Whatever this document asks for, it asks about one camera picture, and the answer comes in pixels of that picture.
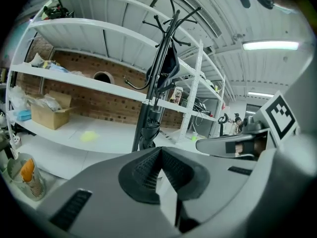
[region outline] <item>air vent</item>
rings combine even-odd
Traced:
[[[217,37],[222,34],[222,31],[216,24],[216,22],[212,19],[212,17],[207,13],[207,11],[196,1],[196,0],[185,0],[189,3],[193,8],[201,7],[202,9],[199,11],[199,14],[204,18],[204,20],[209,24]]]

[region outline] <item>cardboard box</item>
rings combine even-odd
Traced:
[[[57,100],[61,110],[52,111],[47,105],[43,107],[36,104],[32,99],[41,99],[43,95],[29,95],[31,104],[32,120],[50,129],[57,129],[69,121],[71,96],[68,94],[50,91],[49,95]]]

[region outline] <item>black slot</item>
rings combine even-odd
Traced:
[[[235,167],[235,166],[228,168],[228,170],[235,172],[235,173],[242,174],[242,175],[246,175],[246,176],[249,176],[252,173],[251,169],[244,169],[244,168],[239,168],[239,167]]]
[[[63,207],[50,219],[55,226],[67,231],[87,203],[92,193],[86,190],[78,190],[63,205]]]

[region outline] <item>ceiling light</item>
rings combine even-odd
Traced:
[[[297,50],[298,42],[289,41],[263,41],[263,42],[247,42],[243,44],[244,50],[267,50],[267,49],[280,49],[280,50]]]
[[[258,95],[258,96],[265,96],[265,97],[273,97],[273,94],[267,94],[267,93],[254,93],[254,92],[248,92],[250,95]]]

